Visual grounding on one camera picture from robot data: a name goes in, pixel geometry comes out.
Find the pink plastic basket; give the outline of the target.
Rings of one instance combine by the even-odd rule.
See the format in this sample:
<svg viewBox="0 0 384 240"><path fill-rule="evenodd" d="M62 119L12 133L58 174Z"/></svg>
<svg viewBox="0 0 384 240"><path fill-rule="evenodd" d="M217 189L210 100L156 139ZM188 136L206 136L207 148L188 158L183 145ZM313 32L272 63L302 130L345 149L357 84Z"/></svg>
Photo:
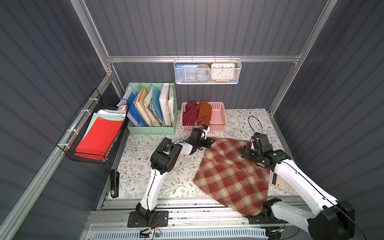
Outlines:
<svg viewBox="0 0 384 240"><path fill-rule="evenodd" d="M180 123L180 126L181 126L183 132L191 132L193 128L200 127L200 125L185 126L183 124L183 117L184 117L184 113L186 111L186 104L187 103L182 103L182 106L181 106L181 116L180 116L181 117L181 123ZM222 102L209 102L209 104L212 107L212 116L211 116L211 121L209 124L210 131L223 132L228 125L224 103L222 103Z"/></svg>

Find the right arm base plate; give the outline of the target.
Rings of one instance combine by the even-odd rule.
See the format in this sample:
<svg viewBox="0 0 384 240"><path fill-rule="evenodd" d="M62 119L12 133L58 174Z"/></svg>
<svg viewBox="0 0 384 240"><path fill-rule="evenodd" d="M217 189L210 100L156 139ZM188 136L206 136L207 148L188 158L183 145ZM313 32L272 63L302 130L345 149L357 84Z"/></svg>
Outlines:
<svg viewBox="0 0 384 240"><path fill-rule="evenodd" d="M272 210L266 208L263 209L260 214L257 216L246 216L246 218L249 220L250 225L257 225L257 224L286 224L286 221L277 219L274 215Z"/></svg>

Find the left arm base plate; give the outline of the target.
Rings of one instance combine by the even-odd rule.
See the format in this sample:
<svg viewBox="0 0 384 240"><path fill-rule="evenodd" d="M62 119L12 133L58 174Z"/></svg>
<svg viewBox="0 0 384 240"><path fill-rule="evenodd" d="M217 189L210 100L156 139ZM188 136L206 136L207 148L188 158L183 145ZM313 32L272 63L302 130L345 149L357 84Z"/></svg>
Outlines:
<svg viewBox="0 0 384 240"><path fill-rule="evenodd" d="M141 227L167 227L169 221L168 211L155 211L150 214L141 216L137 212L131 212L127 223L128 228L141 228Z"/></svg>

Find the red plaid skirt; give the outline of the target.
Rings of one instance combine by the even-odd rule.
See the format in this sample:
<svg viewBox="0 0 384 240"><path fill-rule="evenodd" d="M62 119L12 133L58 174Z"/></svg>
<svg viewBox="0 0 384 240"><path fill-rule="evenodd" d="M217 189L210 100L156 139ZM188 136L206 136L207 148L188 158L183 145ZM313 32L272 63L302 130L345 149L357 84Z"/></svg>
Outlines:
<svg viewBox="0 0 384 240"><path fill-rule="evenodd" d="M205 151L194 184L220 204L256 216L268 198L270 170L243 159L244 146L251 142L216 138Z"/></svg>

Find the red polka dot skirt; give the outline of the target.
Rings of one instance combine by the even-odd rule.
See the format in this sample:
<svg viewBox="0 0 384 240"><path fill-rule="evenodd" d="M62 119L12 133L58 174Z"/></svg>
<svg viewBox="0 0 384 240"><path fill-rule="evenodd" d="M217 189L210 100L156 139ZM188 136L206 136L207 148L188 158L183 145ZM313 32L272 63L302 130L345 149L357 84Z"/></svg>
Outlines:
<svg viewBox="0 0 384 240"><path fill-rule="evenodd" d="M185 111L183 113L183 125L193 126L199 116L198 103L196 101L189 101L185 105Z"/></svg>

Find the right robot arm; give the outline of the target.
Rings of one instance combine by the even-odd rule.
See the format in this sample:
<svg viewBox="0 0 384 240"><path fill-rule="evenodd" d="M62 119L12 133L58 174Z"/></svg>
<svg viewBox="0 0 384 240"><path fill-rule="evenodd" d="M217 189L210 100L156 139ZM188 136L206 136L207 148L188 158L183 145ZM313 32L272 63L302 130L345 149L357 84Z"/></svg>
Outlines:
<svg viewBox="0 0 384 240"><path fill-rule="evenodd" d="M310 208L305 211L273 198L263 203L259 219L266 223L288 222L314 240L349 240L355 236L354 207L318 186L283 150L273 150L265 134L255 133L251 146L243 148L241 157L283 178Z"/></svg>

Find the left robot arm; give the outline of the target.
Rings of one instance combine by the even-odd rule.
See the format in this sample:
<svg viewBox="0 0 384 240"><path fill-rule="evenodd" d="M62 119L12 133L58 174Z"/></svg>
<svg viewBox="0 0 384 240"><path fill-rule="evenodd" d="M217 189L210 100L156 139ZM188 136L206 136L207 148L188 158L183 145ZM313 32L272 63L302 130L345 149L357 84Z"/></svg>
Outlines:
<svg viewBox="0 0 384 240"><path fill-rule="evenodd" d="M197 150L208 149L215 142L208 137L210 127L194 128L184 141L164 138L151 155L151 176L145 195L137 204L135 213L147 223L155 220L158 197L165 177L174 168L180 155L192 155Z"/></svg>

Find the rust brown skirt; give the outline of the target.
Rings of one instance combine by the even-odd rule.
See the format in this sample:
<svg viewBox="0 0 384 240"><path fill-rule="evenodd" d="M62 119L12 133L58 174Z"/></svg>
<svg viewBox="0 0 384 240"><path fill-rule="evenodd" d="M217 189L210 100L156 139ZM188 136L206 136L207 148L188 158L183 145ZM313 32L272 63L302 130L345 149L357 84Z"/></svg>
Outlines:
<svg viewBox="0 0 384 240"><path fill-rule="evenodd" d="M212 117L212 106L206 101L201 101L199 102L198 110L199 110L199 114L197 119L197 125L209 126L211 117Z"/></svg>

